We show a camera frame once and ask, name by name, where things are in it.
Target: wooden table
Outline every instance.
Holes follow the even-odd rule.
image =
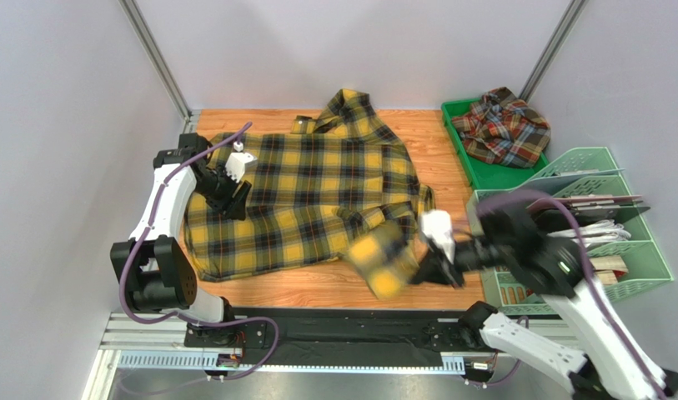
[[[405,143],[420,181],[434,189],[437,208],[449,212],[453,224],[466,225],[465,204],[472,190],[442,125],[441,112],[382,110],[378,114]],[[297,115],[316,117],[319,110],[203,110],[197,132],[212,138],[252,121],[249,134],[287,133]],[[484,300],[484,291],[479,274],[465,278],[466,286],[459,290],[424,283],[408,287],[389,301],[377,300],[345,262],[236,281],[199,282],[199,286],[236,307],[466,309]]]

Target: purple cable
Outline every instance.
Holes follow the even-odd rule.
[[[158,191],[156,192],[156,196],[154,197],[153,203],[151,205],[151,210],[149,211],[149,214],[148,214],[148,222],[147,222],[148,226],[145,227],[143,229],[143,231],[141,232],[141,234],[139,235],[139,237],[136,238],[136,243],[133,245],[131,252],[129,252],[129,257],[127,258],[127,261],[124,263],[122,275],[119,278],[119,302],[122,305],[122,310],[124,310],[124,313],[129,318],[131,318],[133,321],[135,321],[136,323],[142,323],[142,324],[149,325],[149,324],[152,324],[152,323],[160,323],[160,322],[165,321],[165,320],[167,320],[171,317],[178,317],[178,318],[184,320],[187,323],[191,323],[193,325],[202,325],[202,326],[209,327],[209,328],[215,328],[215,327],[216,328],[227,328],[227,327],[232,327],[232,326],[235,326],[235,325],[240,325],[240,324],[244,324],[244,323],[252,323],[252,322],[267,322],[270,325],[272,325],[272,327],[274,328],[274,340],[272,342],[272,346],[269,348],[269,350],[264,355],[264,357],[262,357],[262,359],[260,359],[257,363],[255,363],[247,371],[243,371],[243,372],[237,373],[235,375],[231,375],[229,377],[226,377],[225,380],[240,379],[240,378],[248,376],[250,373],[253,373],[258,368],[262,367],[262,365],[265,362],[267,362],[269,357],[272,356],[272,354],[274,353],[274,350],[277,348],[277,342],[279,341],[279,326],[277,325],[277,323],[273,319],[267,318],[267,317],[250,317],[250,318],[240,319],[240,320],[232,321],[232,322],[216,322],[215,323],[215,322],[197,321],[197,320],[194,320],[192,318],[186,317],[185,315],[183,315],[179,312],[170,312],[170,313],[165,314],[161,317],[151,318],[151,319],[141,318],[140,316],[134,314],[133,311],[131,310],[131,308],[129,307],[129,305],[127,304],[127,300],[126,300],[126,286],[127,286],[127,284],[126,283],[127,283],[129,272],[131,271],[133,260],[136,258],[136,255],[138,254],[138,251],[141,248],[143,241],[146,239],[149,232],[151,232],[151,227],[153,226],[153,223],[156,220],[156,212],[158,211],[158,204],[161,202],[161,196],[163,195],[163,190],[168,186],[168,183],[171,182],[171,179],[173,178],[173,176],[175,176],[177,173],[179,173],[181,170],[183,170],[185,167],[189,166],[190,164],[195,163],[199,159],[206,157],[208,154],[214,152],[218,148],[225,146],[228,143],[231,143],[234,139],[241,137],[242,134],[245,133],[245,131],[247,131],[251,126],[252,126],[251,122],[246,123],[236,133],[230,135],[229,137],[226,137],[221,142],[213,145],[212,147],[206,149],[205,151],[200,152],[199,154],[191,157],[189,160],[181,163],[178,167],[176,167],[163,180],[163,184],[161,184],[158,187]],[[194,381],[186,382],[186,383],[184,383],[184,384],[182,384],[178,387],[172,387],[170,389],[165,389],[163,391],[151,392],[151,393],[136,393],[136,392],[128,391],[121,384],[120,384],[120,387],[122,388],[122,390],[124,390],[125,392],[130,393],[130,394],[153,396],[155,394],[170,393],[170,392],[173,392],[173,391],[175,391],[179,388],[185,388],[188,385],[204,382],[206,380],[207,380],[206,378],[197,379],[197,380],[194,380]]]
[[[585,275],[585,281],[588,283],[588,288],[590,289],[590,294],[595,299],[595,304],[598,306],[598,309],[600,309],[600,312],[603,314],[603,316],[605,317],[607,322],[615,330],[615,333],[620,338],[622,343],[625,344],[627,351],[635,359],[637,366],[640,368],[642,373],[650,381],[652,388],[657,393],[657,397],[660,400],[666,400],[667,397],[666,397],[666,394],[664,393],[664,390],[660,387],[659,383],[657,383],[655,377],[652,375],[652,372],[650,371],[650,369],[645,364],[645,360],[642,359],[642,356],[640,355],[640,353],[637,351],[637,349],[632,344],[632,342],[627,337],[627,335],[625,335],[625,331],[622,329],[620,324],[617,323],[617,321],[613,318],[612,314],[610,314],[610,310],[607,309],[607,306],[605,305],[605,301],[603,300],[603,298],[598,293],[597,288],[595,287],[595,282],[594,282],[595,269],[593,268],[593,265],[590,263],[590,259],[588,258],[588,252],[585,250],[585,243],[583,241],[583,236],[580,234],[580,226],[578,225],[578,222],[575,220],[573,215],[568,211],[568,209],[562,203],[557,202],[550,195],[548,195],[544,192],[539,192],[539,191],[529,190],[529,189],[521,189],[521,190],[517,190],[515,192],[511,192],[511,193],[508,193],[508,194],[505,194],[505,195],[499,195],[499,196],[493,196],[493,197],[486,198],[483,202],[480,202],[479,204],[477,204],[477,216],[481,218],[485,214],[491,213],[495,210],[498,210],[498,209],[503,208],[503,207],[510,205],[510,204],[535,202],[537,200],[546,201],[548,204],[556,207],[563,214],[565,219],[568,221],[568,224],[570,225],[570,227],[575,232],[575,235],[578,238],[578,242],[580,243],[580,263],[583,264],[583,273]]]
[[[236,142],[236,143],[243,144],[243,136],[244,136],[244,132],[243,132],[243,133],[240,133],[240,136],[238,136],[238,137],[235,138],[235,142]]]

